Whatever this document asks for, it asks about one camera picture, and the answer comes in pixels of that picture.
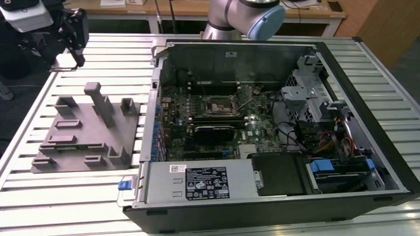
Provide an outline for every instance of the slotted aluminum surface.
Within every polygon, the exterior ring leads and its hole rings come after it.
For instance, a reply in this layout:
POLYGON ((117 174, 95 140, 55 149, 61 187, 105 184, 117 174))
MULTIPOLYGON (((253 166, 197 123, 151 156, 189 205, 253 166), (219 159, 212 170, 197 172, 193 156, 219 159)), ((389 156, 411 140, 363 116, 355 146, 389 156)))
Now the slotted aluminum surface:
MULTIPOLYGON (((128 205, 133 193, 117 199, 117 182, 137 173, 139 152, 152 76, 151 45, 159 35, 91 34, 84 51, 87 63, 76 72, 53 73, 32 106, 0 161, 1 235, 147 235, 128 220, 119 205, 128 205), (100 82, 101 93, 117 102, 132 97, 141 103, 132 168, 125 171, 32 174, 31 162, 45 138, 56 110, 57 96, 83 95, 85 82, 100 82)), ((199 38, 196 35, 177 38, 199 38)), ((324 41, 379 119, 415 174, 420 177, 419 107, 376 58, 351 38, 275 37, 272 40, 324 41)), ((420 202, 380 208, 353 220, 271 227, 192 232, 181 235, 272 236, 299 235, 416 235, 420 232, 420 202)))

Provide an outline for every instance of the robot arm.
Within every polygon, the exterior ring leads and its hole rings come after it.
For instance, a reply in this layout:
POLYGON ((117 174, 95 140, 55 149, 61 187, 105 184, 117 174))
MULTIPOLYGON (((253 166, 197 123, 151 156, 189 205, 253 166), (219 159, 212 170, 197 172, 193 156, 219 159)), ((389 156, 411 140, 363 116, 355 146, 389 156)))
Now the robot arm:
POLYGON ((204 39, 267 40, 277 32, 285 11, 279 0, 211 0, 204 39))
POLYGON ((87 14, 65 9, 64 0, 0 0, 0 11, 15 28, 19 45, 43 57, 52 69, 55 58, 68 49, 76 65, 84 65, 83 48, 88 42, 87 14))

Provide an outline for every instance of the power supply label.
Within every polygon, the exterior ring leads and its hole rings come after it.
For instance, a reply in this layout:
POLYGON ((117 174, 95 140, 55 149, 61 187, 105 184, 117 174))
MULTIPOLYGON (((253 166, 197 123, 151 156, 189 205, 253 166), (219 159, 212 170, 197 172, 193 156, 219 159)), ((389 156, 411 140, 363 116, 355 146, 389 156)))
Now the power supply label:
POLYGON ((225 167, 185 169, 185 198, 189 201, 229 198, 225 167))

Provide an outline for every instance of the metal case frame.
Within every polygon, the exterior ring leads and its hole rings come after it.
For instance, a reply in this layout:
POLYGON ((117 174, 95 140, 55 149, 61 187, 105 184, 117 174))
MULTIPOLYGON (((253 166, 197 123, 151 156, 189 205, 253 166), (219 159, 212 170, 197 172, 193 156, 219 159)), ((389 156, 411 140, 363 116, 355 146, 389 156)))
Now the metal case frame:
MULTIPOLYGON (((169 43, 215 43, 208 40, 168 40, 169 43)), ((312 44, 316 54, 324 65, 328 65, 328 73, 335 77, 340 91, 348 101, 351 110, 356 112, 356 118, 368 131, 371 141, 385 157, 389 165, 401 181, 407 191, 387 191, 353 196, 324 196, 317 199, 296 198, 285 200, 275 198, 263 202, 237 202, 228 204, 201 204, 195 206, 153 206, 144 207, 139 202, 144 201, 149 162, 147 159, 140 164, 139 188, 136 191, 136 203, 124 207, 124 214, 148 233, 172 233, 192 230, 213 230, 224 228, 251 227, 263 225, 279 225, 304 223, 313 221, 339 221, 352 219, 371 210, 399 205, 420 196, 420 182, 411 171, 392 141, 389 140, 361 96, 355 89, 327 45, 323 42, 265 42, 265 41, 219 41, 217 43, 253 43, 253 44, 312 44)), ((159 83, 159 76, 153 75, 152 82, 159 83)), ((155 116, 156 96, 151 93, 148 118, 145 121, 144 137, 148 136, 148 123, 155 116)), ((143 141, 141 151, 148 151, 149 142, 143 141)))

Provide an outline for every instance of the white sticker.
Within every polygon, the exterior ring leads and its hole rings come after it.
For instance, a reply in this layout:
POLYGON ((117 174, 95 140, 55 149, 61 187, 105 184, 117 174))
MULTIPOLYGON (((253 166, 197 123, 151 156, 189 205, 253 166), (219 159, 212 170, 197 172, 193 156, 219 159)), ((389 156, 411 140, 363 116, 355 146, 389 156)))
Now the white sticker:
POLYGON ((145 11, 127 11, 127 13, 145 14, 145 11))
POLYGON ((185 169, 187 169, 187 165, 171 165, 169 166, 169 172, 171 173, 185 172, 185 169))

